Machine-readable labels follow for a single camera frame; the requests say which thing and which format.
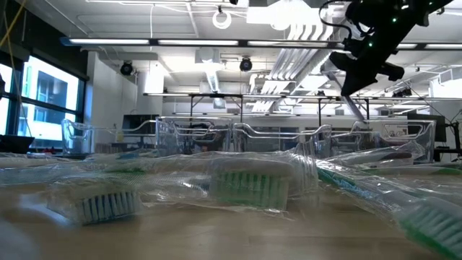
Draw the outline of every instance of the table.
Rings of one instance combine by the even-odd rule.
[[[0,259],[440,259],[329,190],[315,207],[289,204],[292,220],[184,205],[84,227],[19,199],[0,196]]]

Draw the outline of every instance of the ceiling light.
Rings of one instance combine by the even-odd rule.
[[[225,14],[226,15],[226,20],[223,21],[223,22],[218,22],[218,15],[219,14]],[[214,24],[214,26],[218,29],[221,29],[221,30],[224,30],[224,29],[227,29],[230,25],[231,25],[231,14],[228,12],[228,11],[224,11],[224,12],[218,12],[216,11],[214,13],[214,16],[212,17],[212,23]]]
[[[432,43],[432,44],[427,44],[425,46],[426,49],[431,49],[431,48],[445,48],[445,49],[457,49],[457,48],[462,48],[462,44],[451,44],[451,43]]]
[[[398,44],[398,48],[402,48],[402,49],[413,49],[413,48],[416,48],[417,47],[417,44],[413,44],[413,43],[400,43]]]
[[[161,46],[237,46],[237,40],[159,40]]]
[[[289,40],[249,40],[249,46],[259,46],[259,47],[286,47],[286,48],[326,48],[328,43],[324,42],[308,42],[308,41],[289,41]]]
[[[282,95],[243,95],[244,98],[282,98]]]
[[[144,93],[144,95],[157,97],[189,97],[189,94],[183,93]]]
[[[72,44],[77,45],[149,45],[146,39],[69,39]]]

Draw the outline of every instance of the window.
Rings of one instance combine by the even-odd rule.
[[[32,148],[62,148],[61,122],[81,116],[82,92],[83,82],[77,77],[30,57],[22,72],[17,134],[35,137]]]
[[[38,58],[24,64],[22,96],[75,111],[79,79]]]
[[[0,64],[0,74],[5,81],[5,92],[10,92],[12,87],[13,69]],[[3,97],[0,100],[0,134],[6,133],[6,123],[8,121],[9,99]]]

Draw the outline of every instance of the glass window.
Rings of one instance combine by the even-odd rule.
[[[38,58],[24,64],[22,96],[75,111],[79,79]]]
[[[65,118],[75,121],[76,116],[26,103],[23,108],[19,115],[17,135],[35,137],[33,148],[62,148],[61,121]]]
[[[8,120],[8,105],[9,99],[2,98],[0,100],[0,134],[6,133],[6,121]]]
[[[5,92],[10,92],[12,87],[13,69],[0,64],[1,78],[5,81]],[[0,100],[0,134],[6,133],[6,122],[8,120],[9,99],[3,97]]]
[[[5,81],[5,92],[10,92],[12,88],[13,69],[0,64],[1,78]]]

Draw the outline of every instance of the clear plastic bin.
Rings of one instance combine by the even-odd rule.
[[[154,120],[148,120],[136,129],[107,129],[64,119],[61,122],[63,155],[114,154],[140,148],[154,148],[155,134],[132,134],[143,125],[154,123]]]
[[[230,150],[231,118],[161,116],[156,122],[162,156]]]
[[[436,121],[420,120],[367,120],[355,122],[348,134],[332,136],[331,156],[384,147],[397,147],[416,142],[425,155],[415,162],[433,161]]]
[[[301,131],[299,133],[262,132],[256,131],[246,123],[235,123],[233,126],[234,148],[236,152],[275,152],[286,151],[300,144],[312,145],[306,147],[305,155],[315,155],[318,159],[327,158],[331,151],[331,132],[329,125],[321,126],[316,130]],[[260,151],[261,143],[275,141],[271,150]]]

